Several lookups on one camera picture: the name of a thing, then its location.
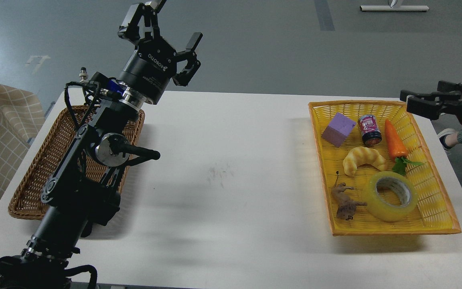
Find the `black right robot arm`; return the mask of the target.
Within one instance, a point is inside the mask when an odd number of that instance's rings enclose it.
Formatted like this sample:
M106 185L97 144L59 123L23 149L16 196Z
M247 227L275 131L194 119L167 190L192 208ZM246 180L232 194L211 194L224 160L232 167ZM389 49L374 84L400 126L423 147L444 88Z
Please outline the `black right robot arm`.
M439 81L437 90L428 94L400 90L399 99L411 114L429 120L438 120L442 114L454 115L462 125L462 83Z

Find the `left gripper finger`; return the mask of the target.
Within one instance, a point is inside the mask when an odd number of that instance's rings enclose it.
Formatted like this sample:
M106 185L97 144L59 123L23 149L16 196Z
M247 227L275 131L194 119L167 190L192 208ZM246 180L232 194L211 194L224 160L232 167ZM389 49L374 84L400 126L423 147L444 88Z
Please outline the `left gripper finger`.
M182 71L177 72L172 80L176 86L187 86L201 66L197 59L196 48L203 38L203 33L193 33L184 51L177 52L172 58L175 63L186 61Z
M138 46L142 42L161 37L158 14L165 0L138 2L130 6L123 23L119 26L118 37Z

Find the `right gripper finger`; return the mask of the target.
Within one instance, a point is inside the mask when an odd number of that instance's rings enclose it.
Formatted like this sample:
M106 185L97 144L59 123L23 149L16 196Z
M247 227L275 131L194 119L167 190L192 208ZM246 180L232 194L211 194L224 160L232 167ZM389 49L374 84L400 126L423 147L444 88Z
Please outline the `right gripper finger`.
M431 101L409 96L406 100L407 112L429 120L438 120L442 115L455 115L452 107L444 101Z
M400 91L400 101L459 101L462 99L462 84L449 81L438 81L438 87L431 93L414 93L409 90Z

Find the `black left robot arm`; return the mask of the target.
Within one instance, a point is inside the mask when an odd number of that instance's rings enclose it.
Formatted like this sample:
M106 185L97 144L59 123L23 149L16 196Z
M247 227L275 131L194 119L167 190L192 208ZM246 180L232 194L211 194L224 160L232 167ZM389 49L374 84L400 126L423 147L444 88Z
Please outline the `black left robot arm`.
M86 272L87 287L98 288L94 266L67 267L79 253L76 243L91 234L93 224L106 225L120 210L125 169L161 156L132 145L123 130L138 120L143 104L158 104L170 80L187 86L201 65L195 49L202 33L194 33L179 52L161 36L158 14L164 4L130 6L118 36L134 44L134 51L119 77L97 72L88 78L82 67L79 81L65 85L75 135L42 188L41 202L49 209L38 229L20 255L0 258L0 289L69 289L71 277Z

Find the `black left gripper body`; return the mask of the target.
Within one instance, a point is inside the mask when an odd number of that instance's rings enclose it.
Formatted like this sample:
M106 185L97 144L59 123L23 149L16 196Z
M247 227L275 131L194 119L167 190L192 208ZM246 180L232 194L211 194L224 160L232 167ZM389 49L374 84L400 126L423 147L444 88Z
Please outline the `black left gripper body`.
M174 64L168 61L174 54L175 49L162 37L143 39L134 46L117 79L156 105L175 73Z

